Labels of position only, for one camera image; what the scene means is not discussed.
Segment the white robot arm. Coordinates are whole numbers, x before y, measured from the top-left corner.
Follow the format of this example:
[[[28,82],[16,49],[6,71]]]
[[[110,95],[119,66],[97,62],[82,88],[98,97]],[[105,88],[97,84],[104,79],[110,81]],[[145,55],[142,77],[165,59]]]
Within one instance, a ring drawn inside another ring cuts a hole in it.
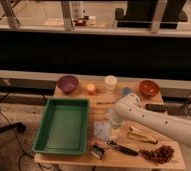
[[[120,127],[127,120],[140,123],[191,148],[191,120],[143,109],[140,98],[134,93],[117,100],[109,114],[112,128]]]

